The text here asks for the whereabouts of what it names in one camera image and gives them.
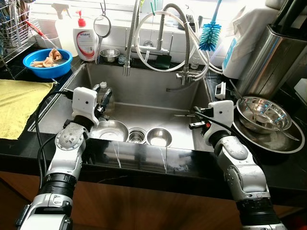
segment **metal strainer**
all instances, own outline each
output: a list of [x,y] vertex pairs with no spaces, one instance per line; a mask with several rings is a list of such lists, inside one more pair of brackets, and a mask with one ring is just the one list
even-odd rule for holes
[[142,128],[134,127],[129,129],[128,142],[144,144],[145,143],[146,131]]

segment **white spray bottle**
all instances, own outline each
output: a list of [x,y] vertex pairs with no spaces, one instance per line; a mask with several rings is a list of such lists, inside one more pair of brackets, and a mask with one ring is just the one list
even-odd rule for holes
[[[65,49],[71,52],[73,57],[78,56],[78,52],[73,43],[72,29],[74,27],[73,26],[74,21],[71,19],[71,16],[68,11],[69,5],[53,3],[51,6],[58,13],[59,19],[56,20],[55,26],[56,26],[56,30],[59,36],[59,41],[61,43],[62,49]],[[63,11],[66,11],[69,17],[63,16],[62,14]]]

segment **metal tray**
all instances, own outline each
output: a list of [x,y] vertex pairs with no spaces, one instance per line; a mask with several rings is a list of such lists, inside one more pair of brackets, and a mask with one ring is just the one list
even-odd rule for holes
[[251,143],[263,148],[265,150],[277,153],[295,153],[300,151],[305,144],[305,136],[301,128],[292,120],[292,125],[287,130],[291,135],[300,139],[300,141],[292,140],[286,137],[279,131],[274,131],[269,134],[255,133],[247,129],[240,121],[236,106],[234,108],[234,122],[235,129]]

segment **red cap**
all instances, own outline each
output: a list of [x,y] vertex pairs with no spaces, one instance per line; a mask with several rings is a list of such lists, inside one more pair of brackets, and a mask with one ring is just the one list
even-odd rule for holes
[[86,21],[82,18],[82,14],[81,11],[77,11],[77,13],[79,14],[80,18],[78,19],[78,25],[80,27],[85,27],[86,26]]

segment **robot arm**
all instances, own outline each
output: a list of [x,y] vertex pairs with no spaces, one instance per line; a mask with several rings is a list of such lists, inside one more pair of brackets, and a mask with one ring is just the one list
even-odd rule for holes
[[[209,103],[209,109],[196,107],[195,110],[227,127],[232,125],[234,118],[232,101]],[[190,124],[190,128],[202,127],[201,134],[206,148],[208,150],[214,148],[217,163],[224,172],[240,212],[243,229],[285,230],[286,227],[273,210],[264,172],[254,162],[248,148],[237,137],[231,136],[225,127],[204,118],[200,120],[199,123]]]
[[47,170],[44,183],[31,205],[26,205],[16,222],[19,230],[71,230],[73,191],[82,167],[86,139],[108,105],[112,91],[97,103],[98,87],[78,87],[73,91],[74,120],[56,138],[56,152]]

